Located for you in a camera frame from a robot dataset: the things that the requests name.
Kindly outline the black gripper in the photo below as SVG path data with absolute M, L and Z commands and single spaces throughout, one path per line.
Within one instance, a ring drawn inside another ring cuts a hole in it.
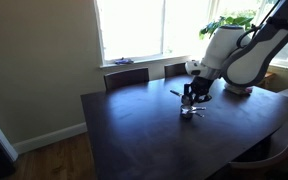
M 213 80 L 202 77 L 194 77 L 190 84 L 184 85 L 184 96 L 190 102 L 207 102 L 212 99 L 209 90 Z

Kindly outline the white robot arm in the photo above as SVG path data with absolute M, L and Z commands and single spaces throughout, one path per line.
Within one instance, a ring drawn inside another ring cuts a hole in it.
M 199 61 L 188 61 L 185 68 L 194 77 L 184 86 L 183 99 L 194 104 L 211 99 L 209 89 L 218 78 L 236 94 L 249 94 L 268 69 L 271 60 L 288 43 L 288 0 L 278 2 L 266 22 L 251 29 L 253 37 L 238 25 L 216 29 Z

